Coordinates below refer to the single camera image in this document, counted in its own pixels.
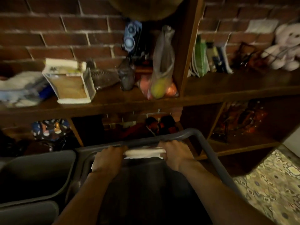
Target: box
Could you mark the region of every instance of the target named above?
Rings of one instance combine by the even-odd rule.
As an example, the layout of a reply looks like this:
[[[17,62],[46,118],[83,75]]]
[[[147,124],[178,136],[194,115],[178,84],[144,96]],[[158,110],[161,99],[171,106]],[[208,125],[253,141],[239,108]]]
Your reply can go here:
[[[46,58],[42,74],[57,95],[58,103],[90,103],[96,94],[85,62]]]

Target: teddy bear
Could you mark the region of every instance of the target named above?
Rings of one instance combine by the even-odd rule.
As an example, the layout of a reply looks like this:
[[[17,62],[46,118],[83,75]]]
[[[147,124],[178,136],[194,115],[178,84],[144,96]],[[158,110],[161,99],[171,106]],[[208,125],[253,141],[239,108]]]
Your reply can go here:
[[[300,23],[280,25],[275,31],[275,36],[276,44],[265,49],[261,57],[269,56],[272,69],[297,69],[300,63],[295,60],[295,56],[300,57]]]

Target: bag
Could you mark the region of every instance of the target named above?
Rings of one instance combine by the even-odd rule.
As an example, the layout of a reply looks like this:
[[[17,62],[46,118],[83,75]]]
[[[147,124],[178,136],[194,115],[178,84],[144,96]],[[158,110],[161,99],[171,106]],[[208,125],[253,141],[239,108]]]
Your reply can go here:
[[[155,99],[162,98],[172,84],[175,53],[171,41],[174,32],[170,26],[163,26],[154,48],[150,93]]]

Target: gray handle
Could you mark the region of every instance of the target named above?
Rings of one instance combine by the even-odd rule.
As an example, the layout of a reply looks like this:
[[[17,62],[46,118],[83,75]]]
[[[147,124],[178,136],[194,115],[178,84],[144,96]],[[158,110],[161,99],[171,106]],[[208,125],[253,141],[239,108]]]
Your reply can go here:
[[[80,151],[95,153],[109,146],[116,147],[121,145],[127,145],[129,148],[134,148],[134,147],[140,147],[145,145],[157,145],[159,141],[184,140],[186,138],[189,138],[190,136],[195,136],[197,138],[203,150],[205,151],[208,159],[212,162],[213,166],[215,167],[218,175],[220,176],[221,181],[229,188],[231,188],[234,192],[236,192],[241,196],[241,192],[238,190],[238,187],[235,185],[231,176],[228,174],[227,170],[218,159],[218,156],[213,151],[212,147],[209,145],[208,141],[204,138],[202,133],[197,129],[188,128],[183,131],[173,133],[173,134],[168,134],[168,135],[154,136],[154,137],[142,138],[137,140],[120,141],[115,143],[78,148],[77,151],[79,153]]]

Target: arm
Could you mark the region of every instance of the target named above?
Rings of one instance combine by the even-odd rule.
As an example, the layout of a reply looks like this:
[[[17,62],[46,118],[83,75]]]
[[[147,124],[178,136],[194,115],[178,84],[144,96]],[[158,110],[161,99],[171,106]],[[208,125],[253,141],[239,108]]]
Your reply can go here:
[[[189,147],[178,141],[160,142],[166,150],[161,156],[167,165],[181,172],[189,181],[204,205],[213,224],[264,224],[274,223],[247,204],[218,178],[209,173],[194,159]]]
[[[126,147],[109,147],[95,156],[93,170],[53,225],[95,225],[103,196],[119,173]]]

